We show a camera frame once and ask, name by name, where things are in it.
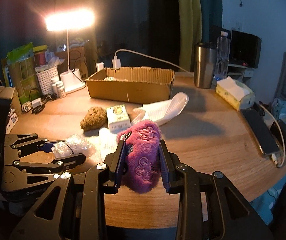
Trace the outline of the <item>bubble wrap piece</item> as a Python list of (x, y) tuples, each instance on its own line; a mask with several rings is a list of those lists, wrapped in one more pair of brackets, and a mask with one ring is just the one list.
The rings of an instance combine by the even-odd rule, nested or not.
[(51, 151), (56, 158), (69, 157), (80, 153), (86, 157), (91, 157), (96, 153), (96, 147), (86, 138), (79, 135), (72, 135), (64, 141), (54, 143)]

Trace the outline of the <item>brown plush bear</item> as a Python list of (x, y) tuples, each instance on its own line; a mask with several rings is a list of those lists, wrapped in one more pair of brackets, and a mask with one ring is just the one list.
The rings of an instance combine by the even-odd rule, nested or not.
[(84, 132), (101, 128), (107, 120), (107, 112), (102, 107), (91, 107), (82, 121), (80, 127)]

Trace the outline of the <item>pink plush toy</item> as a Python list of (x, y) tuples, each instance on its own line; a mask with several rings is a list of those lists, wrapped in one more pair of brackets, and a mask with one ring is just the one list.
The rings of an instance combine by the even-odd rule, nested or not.
[(161, 132), (151, 120), (142, 120), (117, 135), (126, 144), (127, 173), (123, 185), (142, 194), (156, 187), (160, 178), (159, 144)]

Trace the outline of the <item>cartoon tissue pack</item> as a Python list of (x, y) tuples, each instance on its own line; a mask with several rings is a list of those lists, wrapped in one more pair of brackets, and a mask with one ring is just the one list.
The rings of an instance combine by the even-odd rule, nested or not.
[(108, 129), (110, 132), (123, 131), (131, 126), (125, 105), (116, 105), (106, 109)]

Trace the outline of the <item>white sock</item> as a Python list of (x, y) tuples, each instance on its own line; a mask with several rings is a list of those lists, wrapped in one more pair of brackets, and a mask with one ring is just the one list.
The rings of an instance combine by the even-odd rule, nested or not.
[(133, 109), (137, 116), (131, 121), (131, 124), (137, 124), (142, 120), (151, 120), (161, 126), (178, 116), (188, 101), (189, 96), (179, 92), (170, 100), (144, 104), (142, 107)]

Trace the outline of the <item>white towel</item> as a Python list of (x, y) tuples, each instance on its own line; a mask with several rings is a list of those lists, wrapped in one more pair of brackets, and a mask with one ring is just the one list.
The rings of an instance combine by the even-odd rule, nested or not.
[(114, 153), (118, 146), (116, 141), (117, 134), (111, 133), (108, 128), (99, 130), (99, 149), (102, 161), (105, 160), (108, 154)]

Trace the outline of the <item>blue patterned bedding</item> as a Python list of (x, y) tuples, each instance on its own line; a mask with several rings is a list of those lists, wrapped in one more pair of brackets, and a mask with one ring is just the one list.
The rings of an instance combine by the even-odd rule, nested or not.
[[(281, 119), (286, 124), (286, 101), (279, 98), (275, 99), (272, 104), (272, 114), (276, 119)], [(264, 194), (250, 202), (266, 224), (270, 224), (273, 220), (272, 209), (285, 185), (286, 174)]]

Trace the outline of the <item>white pill bottle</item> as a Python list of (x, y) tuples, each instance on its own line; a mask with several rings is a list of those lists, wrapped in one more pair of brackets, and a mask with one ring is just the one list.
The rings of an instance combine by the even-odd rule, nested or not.
[(53, 77), (51, 79), (51, 87), (54, 94), (58, 95), (56, 83), (59, 81), (59, 77)]
[(62, 81), (57, 81), (56, 82), (56, 88), (57, 88), (57, 93), (59, 98), (64, 98), (66, 97), (66, 92), (64, 88), (64, 84)]

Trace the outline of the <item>black smartphone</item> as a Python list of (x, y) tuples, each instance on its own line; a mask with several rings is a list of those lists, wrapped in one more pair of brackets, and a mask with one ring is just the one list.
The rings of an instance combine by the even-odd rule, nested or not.
[(241, 113), (255, 137), (261, 154), (264, 156), (277, 154), (279, 147), (259, 113), (254, 109), (243, 109)]

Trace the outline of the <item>white desk lamp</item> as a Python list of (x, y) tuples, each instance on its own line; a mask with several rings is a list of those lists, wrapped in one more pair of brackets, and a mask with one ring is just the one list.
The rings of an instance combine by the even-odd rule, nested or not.
[(45, 17), (47, 31), (66, 31), (67, 71), (60, 75), (60, 79), (67, 94), (81, 90), (86, 86), (81, 80), (81, 75), (75, 74), (74, 69), (70, 67), (69, 31), (89, 28), (94, 22), (93, 11), (85, 7), (59, 11)]

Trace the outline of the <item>yellow tissue box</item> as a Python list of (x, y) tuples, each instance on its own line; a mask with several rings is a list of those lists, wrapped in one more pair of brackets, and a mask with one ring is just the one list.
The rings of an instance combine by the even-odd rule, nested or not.
[(216, 94), (223, 98), (236, 111), (248, 109), (255, 102), (255, 93), (244, 83), (231, 77), (217, 81)]

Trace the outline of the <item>white charger plug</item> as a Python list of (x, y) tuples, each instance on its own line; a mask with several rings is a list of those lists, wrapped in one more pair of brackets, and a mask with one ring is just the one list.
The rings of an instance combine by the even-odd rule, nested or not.
[(116, 55), (112, 59), (112, 65), (113, 69), (119, 69), (121, 67), (121, 61)]

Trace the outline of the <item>stainless steel tumbler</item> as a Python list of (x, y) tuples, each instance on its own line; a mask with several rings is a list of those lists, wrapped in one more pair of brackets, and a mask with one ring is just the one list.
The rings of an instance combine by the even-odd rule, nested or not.
[(195, 45), (193, 81), (197, 88), (209, 89), (214, 78), (217, 49), (213, 43), (198, 42)]

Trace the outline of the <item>black monitor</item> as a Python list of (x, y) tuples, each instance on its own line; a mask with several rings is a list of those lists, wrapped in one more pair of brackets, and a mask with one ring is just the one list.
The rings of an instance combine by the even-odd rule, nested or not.
[(233, 30), (231, 33), (229, 63), (258, 68), (262, 40), (253, 34)]

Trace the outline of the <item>clear water bottle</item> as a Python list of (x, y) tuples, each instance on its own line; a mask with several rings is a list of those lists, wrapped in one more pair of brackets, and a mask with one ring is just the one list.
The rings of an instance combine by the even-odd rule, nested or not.
[(230, 38), (228, 33), (222, 31), (220, 37), (217, 38), (217, 60), (214, 72), (216, 81), (227, 78), (229, 54), (230, 54)]

